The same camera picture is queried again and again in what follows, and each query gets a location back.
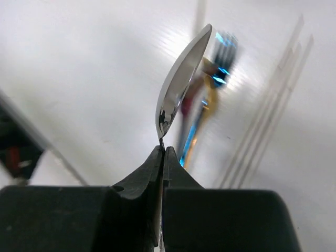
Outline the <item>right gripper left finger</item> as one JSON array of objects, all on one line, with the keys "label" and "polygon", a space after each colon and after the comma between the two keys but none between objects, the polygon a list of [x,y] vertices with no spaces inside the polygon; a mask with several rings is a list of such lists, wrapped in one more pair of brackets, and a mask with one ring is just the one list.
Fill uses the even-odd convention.
[{"label": "right gripper left finger", "polygon": [[7,186],[1,251],[152,251],[164,153],[113,186]]}]

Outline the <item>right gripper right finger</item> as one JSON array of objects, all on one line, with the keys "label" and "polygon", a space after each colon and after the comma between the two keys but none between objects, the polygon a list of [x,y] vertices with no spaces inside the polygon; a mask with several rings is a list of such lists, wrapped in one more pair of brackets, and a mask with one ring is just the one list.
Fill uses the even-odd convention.
[{"label": "right gripper right finger", "polygon": [[276,192],[205,189],[172,147],[163,166],[162,229],[166,251],[301,251]]}]

